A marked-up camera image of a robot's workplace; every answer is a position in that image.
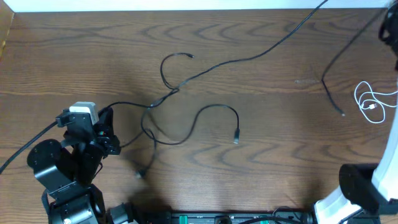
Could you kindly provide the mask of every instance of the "wooden table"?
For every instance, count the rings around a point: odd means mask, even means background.
[[[172,52],[165,75],[172,85],[216,63],[261,53],[285,36],[310,10],[69,12],[17,14],[0,64],[0,163],[76,101],[100,108],[114,101],[148,104],[166,94],[161,60]],[[241,118],[233,144],[232,112],[204,111],[193,136],[160,146],[146,180],[134,171],[148,163],[152,142],[141,137],[109,156],[93,181],[107,207],[133,201],[176,210],[308,208],[338,186],[344,163],[379,162],[393,119],[370,124],[353,90],[361,80],[377,91],[396,89],[396,57],[377,39],[381,18],[336,62],[325,78],[345,111],[332,107],[322,71],[376,9],[322,9],[269,54],[217,68],[191,81],[152,113],[161,139],[182,139],[203,106],[224,103]],[[122,143],[139,131],[142,108],[114,107]],[[62,140],[55,128],[40,140]],[[0,222],[47,221],[23,152],[0,176]]]

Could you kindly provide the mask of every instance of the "black cable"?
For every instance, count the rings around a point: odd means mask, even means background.
[[[352,218],[354,218],[354,217],[357,217],[358,215],[360,215],[360,214],[362,214],[362,213],[364,213],[363,208],[359,209],[358,211],[356,211],[356,212],[352,213],[351,215],[345,217],[344,219],[340,220],[340,221],[338,222],[338,224],[346,223],[348,220],[350,220],[350,219],[352,219]]]
[[[150,129],[146,129],[146,131],[150,132],[150,134],[152,135],[153,139],[155,139],[155,134]],[[136,172],[136,177],[138,179],[145,178],[145,176],[147,174],[147,171],[152,167],[152,164],[154,163],[155,158],[156,158],[156,150],[157,150],[157,142],[154,140],[154,152],[152,153],[152,157],[151,157],[148,165],[145,166],[145,168],[140,169],[139,171]]]
[[[228,105],[223,105],[223,104],[207,105],[207,106],[204,106],[202,109],[200,109],[200,110],[197,112],[197,114],[196,114],[196,116],[195,116],[195,119],[193,120],[193,123],[192,123],[192,126],[191,126],[191,130],[189,131],[188,135],[187,135],[185,138],[183,138],[181,141],[179,141],[179,142],[163,142],[163,141],[157,140],[154,136],[151,136],[151,135],[146,131],[146,129],[144,128],[144,118],[145,118],[146,114],[149,112],[149,109],[145,110],[145,111],[143,112],[143,114],[142,114],[142,117],[141,117],[141,129],[142,129],[142,131],[143,131],[150,139],[152,139],[152,140],[154,140],[154,141],[156,141],[156,142],[158,142],[158,143],[160,143],[160,144],[165,144],[165,145],[169,145],[169,146],[175,146],[175,145],[178,145],[178,144],[182,144],[182,143],[184,143],[186,140],[188,140],[188,138],[192,135],[192,132],[193,132],[193,130],[195,129],[195,125],[196,125],[196,123],[197,123],[197,121],[198,121],[199,114],[200,114],[202,111],[204,111],[205,109],[208,109],[208,108],[211,108],[211,107],[216,107],[216,106],[228,108],[228,109],[232,110],[232,111],[235,113],[235,115],[236,115],[236,121],[237,121],[237,127],[236,127],[236,130],[235,130],[235,141],[237,141],[236,138],[238,138],[238,140],[239,140],[239,115],[238,115],[238,112],[236,112],[236,110],[235,110],[234,108],[232,108],[232,107],[230,107],[230,106],[228,106]]]
[[[169,55],[169,56],[167,56],[166,58],[163,59],[162,64],[161,64],[161,69],[160,69],[160,71],[161,71],[161,76],[162,76],[162,79],[163,79],[165,85],[167,86],[167,88],[170,88],[170,89],[171,89],[171,91],[170,91],[168,94],[166,94],[165,96],[163,96],[163,97],[160,98],[159,100],[154,101],[154,102],[153,102],[151,105],[149,105],[149,106],[147,106],[147,105],[142,105],[142,104],[139,104],[139,103],[127,102],[127,101],[115,102],[115,103],[112,103],[112,104],[108,105],[107,107],[103,108],[101,111],[99,111],[98,114],[101,115],[102,112],[103,112],[106,108],[109,108],[109,107],[111,107],[111,106],[113,106],[113,105],[117,105],[117,104],[133,105],[133,106],[138,106],[138,107],[142,107],[142,108],[147,108],[147,110],[149,110],[150,108],[158,107],[158,106],[160,106],[168,97],[170,97],[170,96],[176,94],[177,92],[179,92],[179,88],[180,88],[181,86],[187,84],[190,80],[193,80],[194,78],[197,78],[197,77],[199,77],[200,75],[203,75],[203,74],[205,74],[205,73],[208,73],[208,72],[212,71],[213,69],[218,68],[218,67],[220,67],[220,66],[222,66],[222,65],[226,65],[226,64],[229,64],[229,63],[235,63],[235,62],[243,62],[243,61],[253,60],[253,59],[262,57],[263,55],[267,54],[267,53],[270,52],[272,49],[274,49],[275,47],[277,47],[279,44],[283,43],[283,41],[285,41],[286,39],[288,39],[291,35],[293,35],[293,34],[294,34],[294,33],[295,33],[295,32],[296,32],[296,31],[297,31],[297,30],[298,30],[310,17],[312,17],[312,15],[313,15],[315,12],[317,12],[318,9],[319,9],[321,6],[323,6],[324,3],[326,3],[327,1],[328,1],[328,0],[324,0],[321,4],[319,4],[319,5],[318,5],[318,6],[317,6],[317,7],[316,7],[316,8],[315,8],[315,9],[314,9],[302,22],[300,22],[300,23],[298,24],[298,26],[297,26],[292,32],[290,32],[289,34],[287,34],[284,38],[282,38],[280,41],[278,41],[276,44],[274,44],[272,47],[270,47],[268,50],[264,51],[263,53],[260,53],[260,54],[258,54],[258,55],[255,55],[255,56],[252,56],[252,57],[249,57],[249,58],[241,58],[241,59],[229,60],[229,61],[227,61],[227,62],[219,63],[219,64],[217,64],[217,65],[215,65],[215,66],[209,68],[208,70],[205,70],[204,72],[201,72],[201,73],[199,73],[199,74],[197,74],[197,75],[194,75],[194,76],[192,76],[192,77],[186,79],[185,81],[181,82],[181,83],[178,85],[178,87],[176,87],[176,88],[173,88],[173,87],[165,80],[164,74],[163,74],[163,71],[162,71],[163,63],[165,62],[165,60],[167,60],[169,57],[171,57],[171,56],[173,56],[173,55],[185,54],[185,55],[187,55],[188,57],[191,57],[191,58],[193,58],[194,56],[193,56],[192,54],[189,54],[189,53],[176,53],[176,54]],[[50,126],[48,126],[47,128],[45,128],[42,132],[40,132],[36,137],[34,137],[32,140],[30,140],[25,146],[23,146],[22,148],[20,148],[14,155],[12,155],[12,156],[6,161],[6,163],[4,163],[4,165],[0,168],[0,174],[1,174],[1,173],[3,172],[3,170],[8,166],[8,164],[9,164],[12,160],[14,160],[23,150],[25,150],[26,148],[28,148],[34,141],[36,141],[39,137],[41,137],[41,135],[43,135],[44,133],[46,133],[50,128],[54,127],[55,125],[56,125],[56,122],[52,123]],[[144,132],[147,136],[149,136],[148,132],[146,132],[145,129],[143,128],[143,126],[142,126],[142,118],[141,118],[141,128],[142,128],[143,132]],[[235,131],[235,137],[237,136],[237,134],[238,134],[238,136],[239,136],[239,128]]]
[[[289,209],[289,210],[293,213],[294,217],[296,217],[296,219],[300,220],[300,217],[299,217],[299,216],[294,212],[294,210],[293,210],[292,208],[290,208],[289,206],[280,206],[280,207],[276,208],[276,209],[274,210],[274,212],[272,212],[272,216],[275,217],[275,216],[276,216],[276,213],[277,213],[278,210],[280,210],[281,208],[287,208],[287,209]]]
[[[275,221],[275,222],[286,222],[291,224],[301,224],[301,222],[290,220],[288,218],[281,218],[281,217],[261,217],[261,218],[253,218],[245,222],[241,222],[240,224],[250,224],[256,223],[261,221]]]
[[[102,162],[99,162],[99,165],[101,166],[101,168],[99,168],[99,170],[94,174],[93,179],[97,176],[97,174],[101,171],[101,169],[104,167],[104,165],[102,165]]]
[[[292,32],[290,32],[289,34],[287,34],[284,38],[282,38],[280,41],[278,41],[276,44],[274,44],[272,47],[270,47],[268,50],[264,51],[263,53],[260,53],[260,54],[257,54],[257,55],[255,55],[255,56],[248,57],[248,58],[241,58],[241,59],[235,59],[235,60],[229,60],[229,61],[226,61],[226,62],[221,62],[221,63],[219,63],[219,64],[217,64],[217,65],[214,65],[213,67],[209,68],[208,70],[205,70],[204,72],[201,72],[201,73],[199,73],[199,74],[197,74],[197,75],[194,75],[194,76],[192,76],[192,77],[186,79],[185,81],[181,82],[181,84],[179,84],[179,85],[178,85],[177,87],[175,87],[175,88],[171,87],[171,85],[170,85],[170,84],[165,80],[165,78],[164,78],[164,74],[163,74],[163,63],[164,63],[169,57],[171,57],[171,56],[186,55],[186,56],[188,56],[188,57],[190,57],[190,58],[193,58],[193,57],[195,57],[195,56],[192,55],[192,54],[190,54],[190,53],[183,53],[183,52],[170,54],[170,55],[166,56],[166,58],[164,58],[163,61],[162,61],[162,63],[160,64],[160,75],[162,76],[163,82],[165,83],[165,85],[167,86],[167,88],[170,88],[170,89],[172,89],[172,90],[174,90],[174,89],[179,89],[181,86],[187,84],[190,80],[193,80],[194,78],[198,78],[199,76],[201,76],[201,75],[203,75],[203,74],[206,74],[206,73],[208,73],[208,72],[212,71],[213,69],[218,68],[218,67],[220,67],[220,66],[223,66],[223,65],[226,65],[226,64],[229,64],[229,63],[235,63],[235,62],[245,62],[245,61],[248,61],[248,60],[253,60],[253,59],[262,57],[262,56],[264,56],[265,54],[267,54],[268,52],[270,52],[272,49],[276,48],[279,44],[283,43],[283,41],[285,41],[286,39],[288,39],[288,38],[289,38],[291,35],[293,35],[296,31],[298,31],[298,29],[299,29],[307,20],[309,20],[309,19],[312,17],[312,15],[314,15],[314,13],[317,12],[318,9],[321,8],[321,7],[324,5],[324,3],[326,3],[327,1],[328,1],[328,0],[324,0],[321,4],[319,4],[319,5],[318,5],[318,6],[317,6],[305,19],[303,19],[303,20],[297,25],[297,27],[296,27]]]
[[[381,9],[378,13],[376,13],[375,16],[372,17],[372,19],[367,22],[365,24],[364,27],[362,27],[362,29],[360,29],[355,36],[348,42],[348,44],[346,44],[333,58],[332,60],[329,62],[329,64],[326,66],[325,70],[322,73],[322,78],[321,78],[321,82],[323,87],[325,88],[326,94],[329,97],[329,101],[330,103],[333,105],[333,107],[335,108],[335,110],[337,110],[337,112],[339,112],[342,116],[345,116],[344,111],[342,109],[340,109],[339,106],[337,106],[337,104],[335,103],[335,101],[333,100],[333,98],[331,97],[331,94],[328,90],[328,87],[325,84],[325,76],[326,74],[329,72],[330,68],[335,64],[335,62],[340,58],[340,56],[355,42],[355,40],[358,39],[358,37],[363,34],[363,32],[365,32],[365,30],[374,22],[376,21],[380,15],[385,11],[386,9]]]
[[[124,148],[129,146],[130,144],[132,144],[133,142],[135,142],[142,134],[144,134],[143,131],[141,131],[140,133],[138,133],[138,135],[136,137],[134,137],[132,140],[130,140],[129,142],[125,143],[124,145],[120,146],[120,148]]]
[[[43,134],[45,134],[47,131],[49,131],[52,127],[54,127],[57,124],[56,121],[48,125],[43,131],[41,131],[39,134],[37,134],[34,138],[32,138],[29,142],[27,142],[24,146],[22,146],[18,151],[14,153],[0,168],[0,174],[6,169],[6,167],[12,162],[21,152],[23,152],[25,149],[27,149],[33,142],[38,140]]]
[[[166,80],[166,78],[164,77],[164,74],[163,74],[163,64],[164,64],[164,62],[165,62],[168,58],[170,58],[170,57],[172,57],[172,56],[177,56],[177,55],[185,55],[185,56],[190,57],[190,58],[194,58],[194,57],[195,57],[193,54],[180,52],[180,53],[172,53],[172,54],[166,56],[165,58],[163,58],[162,63],[160,63],[160,76],[162,77],[162,80],[163,80],[164,85],[165,85],[167,88],[171,89],[171,90],[175,90],[175,89],[178,89],[178,88],[172,87],[172,86],[168,83],[168,81]]]

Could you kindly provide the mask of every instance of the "white wall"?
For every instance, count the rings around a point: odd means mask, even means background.
[[[305,9],[323,0],[4,0],[14,12]],[[391,0],[329,0],[324,8],[384,7]]]

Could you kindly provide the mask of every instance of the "white cable connector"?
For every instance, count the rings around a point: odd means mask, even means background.
[[[362,85],[362,84],[366,84],[366,85],[369,87],[370,91],[367,91],[367,92],[362,93],[361,96],[360,96],[359,99],[358,99],[357,96],[356,96],[356,91],[357,91],[358,87],[359,87],[360,85]],[[383,102],[381,102],[380,100],[378,100],[378,99],[376,98],[375,95],[391,96],[391,95],[395,95],[395,94],[397,94],[397,93],[398,93],[398,90],[395,91],[395,92],[393,92],[393,93],[378,93],[378,92],[374,92],[374,91],[372,90],[372,87],[370,86],[370,84],[369,84],[368,82],[366,82],[366,81],[361,81],[361,82],[356,86],[356,88],[355,88],[354,97],[355,97],[355,102],[356,102],[356,104],[358,105],[359,110],[362,112],[363,116],[364,116],[370,123],[373,123],[373,124],[380,124],[380,123],[384,122],[384,120],[386,119],[386,109],[384,108],[384,106],[387,106],[387,107],[390,107],[390,108],[396,108],[398,105],[388,105],[387,103],[383,103]],[[362,97],[363,97],[364,95],[366,95],[366,94],[372,94],[373,99],[367,99],[367,100],[361,101],[361,100],[362,100]],[[366,102],[374,102],[374,103],[372,103],[372,104],[370,104],[370,105],[368,105],[368,106],[365,106],[365,103],[366,103]],[[381,109],[382,109],[382,111],[383,111],[383,119],[380,120],[380,121],[372,121],[372,120],[370,120],[370,119],[368,118],[368,116],[365,114],[364,110],[373,110],[374,108],[377,108],[378,106],[380,106]]]

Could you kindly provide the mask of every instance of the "coiled white cable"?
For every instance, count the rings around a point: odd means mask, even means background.
[[[370,91],[367,91],[367,92],[362,93],[361,96],[359,97],[359,99],[357,99],[356,91],[357,91],[358,87],[359,87],[360,85],[362,85],[363,83],[366,84],[366,85],[369,87]],[[356,86],[356,88],[355,88],[354,97],[355,97],[356,104],[358,105],[359,110],[362,112],[363,116],[364,116],[370,123],[373,123],[373,124],[380,124],[380,123],[384,122],[384,120],[386,119],[386,110],[385,110],[384,106],[388,106],[388,107],[390,107],[390,108],[396,108],[398,105],[389,105],[389,104],[387,104],[387,103],[383,103],[383,102],[381,102],[380,100],[378,100],[378,99],[376,98],[375,95],[391,96],[391,95],[395,95],[395,94],[397,94],[397,93],[398,93],[398,90],[395,91],[395,92],[393,92],[393,93],[378,93],[378,92],[374,92],[374,91],[372,90],[372,87],[370,86],[370,84],[369,84],[368,82],[366,82],[366,81],[361,81],[361,82]],[[361,102],[362,97],[363,97],[364,95],[366,95],[366,94],[372,94],[373,99],[367,99],[367,100],[364,100],[364,101]],[[365,106],[365,103],[366,103],[366,102],[374,102],[374,103]],[[376,108],[378,105],[379,105],[379,106],[381,107],[381,109],[383,110],[383,119],[380,120],[380,121],[372,121],[372,120],[370,120],[370,119],[368,118],[368,116],[365,114],[364,110],[372,110],[372,109]]]

